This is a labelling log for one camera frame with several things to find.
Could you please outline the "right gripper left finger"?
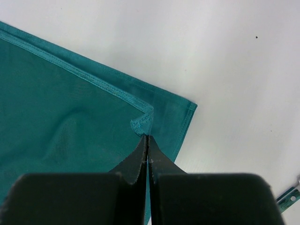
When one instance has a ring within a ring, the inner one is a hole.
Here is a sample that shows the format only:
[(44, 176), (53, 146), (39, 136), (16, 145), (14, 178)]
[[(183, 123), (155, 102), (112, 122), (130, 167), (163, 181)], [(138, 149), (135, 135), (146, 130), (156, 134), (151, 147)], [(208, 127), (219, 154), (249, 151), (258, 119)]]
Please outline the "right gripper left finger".
[(0, 209), (3, 225), (142, 225), (148, 138), (109, 172), (29, 173)]

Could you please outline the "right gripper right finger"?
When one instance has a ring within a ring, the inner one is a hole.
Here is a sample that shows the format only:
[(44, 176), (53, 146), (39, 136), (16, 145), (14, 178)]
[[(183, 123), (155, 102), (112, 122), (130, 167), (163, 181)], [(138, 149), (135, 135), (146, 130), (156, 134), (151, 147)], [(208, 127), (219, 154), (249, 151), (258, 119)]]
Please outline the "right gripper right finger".
[(282, 225), (268, 183), (251, 173), (187, 173), (148, 137), (154, 225)]

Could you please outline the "teal cloth napkin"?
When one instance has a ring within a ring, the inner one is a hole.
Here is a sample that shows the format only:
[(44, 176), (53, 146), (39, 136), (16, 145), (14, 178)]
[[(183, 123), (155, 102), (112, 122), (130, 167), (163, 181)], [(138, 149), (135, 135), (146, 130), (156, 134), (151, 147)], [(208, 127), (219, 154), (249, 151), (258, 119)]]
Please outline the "teal cloth napkin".
[[(29, 173), (106, 173), (152, 136), (172, 161), (196, 104), (0, 24), (0, 207)], [(151, 219), (147, 158), (144, 223)]]

